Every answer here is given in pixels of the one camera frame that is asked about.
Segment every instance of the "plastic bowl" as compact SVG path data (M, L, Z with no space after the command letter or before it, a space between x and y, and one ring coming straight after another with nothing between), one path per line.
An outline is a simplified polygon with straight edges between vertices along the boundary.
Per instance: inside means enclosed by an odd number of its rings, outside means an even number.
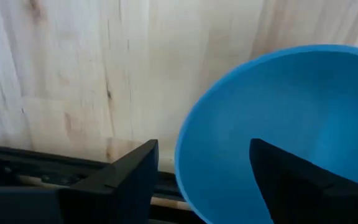
M358 182L358 48L309 45L261 56L194 105L175 172L207 223L272 223L249 162L251 138Z

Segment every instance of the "wooden wall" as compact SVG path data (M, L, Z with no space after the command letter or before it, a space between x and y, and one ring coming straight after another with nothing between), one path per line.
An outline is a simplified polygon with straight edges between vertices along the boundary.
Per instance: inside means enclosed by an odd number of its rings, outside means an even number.
M295 45L358 46L358 0L0 0L0 145L113 161L160 140L227 71Z

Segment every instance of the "black triangular piece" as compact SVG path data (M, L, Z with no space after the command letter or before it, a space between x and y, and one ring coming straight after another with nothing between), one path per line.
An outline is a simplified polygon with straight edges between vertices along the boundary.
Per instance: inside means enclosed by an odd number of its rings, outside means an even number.
M275 224L358 223L358 183L261 139L251 140L249 158Z

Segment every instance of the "wooden surface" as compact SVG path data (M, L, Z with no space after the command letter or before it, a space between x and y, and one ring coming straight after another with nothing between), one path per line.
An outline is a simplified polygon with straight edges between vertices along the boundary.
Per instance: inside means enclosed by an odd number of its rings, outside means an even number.
M0 145L113 161L160 140L227 71L295 45L358 46L358 0L0 0Z

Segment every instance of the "black plastic part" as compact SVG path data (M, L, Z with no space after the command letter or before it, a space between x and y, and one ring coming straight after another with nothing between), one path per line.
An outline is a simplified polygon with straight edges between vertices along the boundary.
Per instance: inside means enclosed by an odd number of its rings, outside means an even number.
M108 165L0 148L0 223L145 223L157 162L157 140ZM28 187L18 175L68 187Z
M249 154L274 223L358 223L358 183L261 139Z

